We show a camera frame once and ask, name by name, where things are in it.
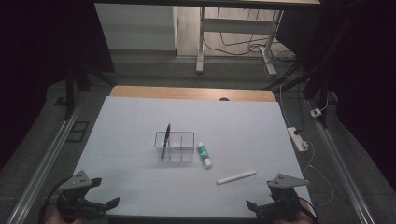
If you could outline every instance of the pen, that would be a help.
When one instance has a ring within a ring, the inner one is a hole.
[[[171,124],[168,124],[168,127],[166,128],[165,140],[163,140],[163,151],[161,152],[161,160],[163,160],[163,157],[165,156],[166,145],[168,143],[170,132],[171,132]]]

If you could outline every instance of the cable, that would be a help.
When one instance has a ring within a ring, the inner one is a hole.
[[[206,44],[205,39],[204,39],[204,44],[205,44],[209,49],[216,50],[216,51],[220,51],[220,52],[223,52],[223,53],[226,53],[226,54],[230,54],[230,55],[234,55],[234,56],[240,56],[240,55],[245,55],[245,54],[249,54],[249,53],[250,53],[250,51],[244,52],[244,53],[231,53],[231,52],[227,52],[227,51],[222,50],[222,49],[213,49],[213,48],[209,47],[209,46]]]
[[[283,84],[280,85],[280,91],[279,91],[280,108],[282,109],[283,119],[288,123],[289,127],[291,127],[291,124],[290,124],[288,118],[286,117],[285,106],[283,106],[283,100],[282,100],[282,86],[283,86]],[[299,130],[296,130],[296,131],[302,132],[303,130],[305,130],[305,122],[304,122],[303,107],[301,106],[301,100],[300,100],[300,87],[299,87],[299,86],[298,86],[298,95],[297,95],[297,97],[298,97],[298,102],[299,102],[299,107],[300,107],[300,114],[301,114],[302,120],[301,120],[301,121],[295,121],[295,122],[293,122],[293,123],[300,123],[300,122],[302,122],[302,123],[303,123],[303,128],[302,128],[302,129],[299,129]]]
[[[313,167],[312,165],[309,165],[309,167],[311,167],[316,172],[318,172],[318,174],[320,174],[327,181],[327,183],[330,185],[330,188],[332,188],[332,184],[330,183],[330,181],[319,170],[317,170],[317,168]],[[332,188],[332,197],[330,198],[330,200],[328,202],[326,202],[326,203],[318,205],[318,207],[326,206],[327,204],[332,202],[333,198],[334,198],[334,189]]]
[[[46,218],[46,212],[47,212],[47,206],[50,203],[50,198],[52,197],[52,194],[68,179],[70,179],[72,175],[69,177],[62,179],[59,181],[50,191],[49,195],[47,196],[46,201],[44,202],[43,206],[40,208],[40,211],[38,212],[38,224],[44,224],[45,223],[45,218]]]
[[[279,57],[279,55],[280,55],[281,53],[285,53],[285,52],[291,52],[291,50],[289,50],[289,49],[282,50],[282,51],[280,51],[280,52],[277,54],[277,56]]]
[[[274,60],[276,63],[295,63],[296,62],[296,60],[295,59],[287,59],[287,60],[285,60],[285,59],[280,59],[279,58],[279,54],[281,53],[281,52],[279,52],[277,55],[277,57],[274,55],[274,53],[272,52],[272,50],[270,49],[270,53],[271,53],[271,55],[270,55],[270,58],[272,59],[272,60]]]
[[[289,127],[291,127],[288,118],[286,118],[286,113],[285,113],[285,106],[283,106],[283,101],[282,101],[282,85],[280,85],[280,92],[279,92],[279,101],[280,101],[280,105],[281,105],[281,109],[282,109],[282,115],[283,115],[283,119],[289,124]]]
[[[285,72],[285,74],[283,74],[282,77],[278,77],[278,80],[277,80],[277,81],[275,81],[275,82],[271,83],[270,85],[264,87],[263,90],[268,90],[268,91],[270,91],[271,88],[272,88],[273,86],[275,86],[275,85],[278,84],[278,83],[281,83],[283,80],[285,80],[286,78],[290,77],[290,74],[293,73],[299,66],[300,66],[300,65],[298,65],[297,63],[292,64],[292,65],[288,68],[288,70]]]
[[[307,165],[305,166],[305,168],[303,169],[303,173],[305,173],[306,169],[311,165],[311,162],[312,162],[312,160],[313,160],[314,157],[315,157],[315,147],[314,147],[314,144],[312,144],[311,142],[308,142],[308,141],[307,141],[307,143],[311,144],[311,146],[312,146],[312,157],[311,157],[311,160],[309,160],[308,164],[307,164]]]
[[[249,12],[248,12],[247,17],[245,18],[245,20],[248,19],[248,17],[250,16],[250,11],[251,11],[251,9],[249,10]],[[259,18],[259,13],[260,13],[260,10],[257,9],[256,20]],[[218,7],[218,18],[220,19],[221,17],[222,17],[221,11],[220,11],[220,8]],[[254,36],[254,34],[251,35],[249,41],[244,41],[244,42],[239,42],[239,43],[237,42],[237,43],[233,43],[233,44],[226,44],[226,43],[224,42],[222,33],[220,33],[221,42],[222,42],[223,45],[225,45],[225,46],[233,46],[233,45],[239,45],[239,44],[249,43],[249,44],[247,45],[247,47],[249,48],[250,43],[253,41],[253,40],[252,40],[253,36]],[[254,40],[254,41],[259,41],[259,40],[264,40],[264,39],[268,39],[268,38],[257,39],[257,40]]]
[[[272,21],[275,19],[275,13],[276,13],[276,10],[274,10]]]
[[[323,108],[321,108],[320,111],[326,109],[328,104],[329,104],[329,97],[327,97],[327,99],[326,99],[326,105]]]

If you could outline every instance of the white stick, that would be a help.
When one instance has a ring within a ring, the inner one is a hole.
[[[242,178],[245,178],[245,177],[248,177],[248,176],[251,176],[251,175],[255,175],[255,174],[257,174],[257,171],[250,171],[250,172],[247,172],[247,173],[244,173],[244,174],[241,174],[241,175],[230,176],[230,177],[218,180],[218,185],[225,184],[225,183],[228,183],[228,182],[231,182],[231,181],[235,181],[235,180],[238,180],[238,179],[242,179]]]

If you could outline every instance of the desk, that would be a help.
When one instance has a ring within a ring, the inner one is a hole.
[[[195,143],[205,143],[211,169],[196,152],[193,161],[159,160],[155,133],[169,122],[172,131],[194,132]],[[111,217],[255,220],[245,200],[271,203],[266,181],[278,173],[303,178],[271,92],[190,88],[116,87],[104,102],[79,170],[103,178],[88,200],[104,203],[120,196],[119,206],[107,212]],[[216,184],[251,170],[258,173]],[[309,200],[306,187],[296,191]]]
[[[319,5],[319,0],[266,0],[266,2],[277,2],[280,4],[293,3],[305,5]],[[274,41],[277,27],[280,23],[283,10],[276,10],[273,21],[242,21],[227,19],[206,19],[205,8],[200,11],[200,33],[197,53],[196,73],[204,72],[204,32],[236,33],[236,34],[258,34],[268,35],[265,46],[259,47],[265,67],[269,76],[274,76],[276,71],[272,64],[269,52]]]

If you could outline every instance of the white table surface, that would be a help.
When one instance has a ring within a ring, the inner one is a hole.
[[[194,132],[213,162],[209,170],[194,150],[192,162],[160,161],[156,132]],[[303,178],[276,102],[107,97],[75,173],[102,177],[87,199],[120,197],[108,215],[132,217],[255,218],[246,200],[272,203],[266,184],[282,173]],[[217,185],[224,177],[257,174]],[[306,187],[295,188],[309,200]]]

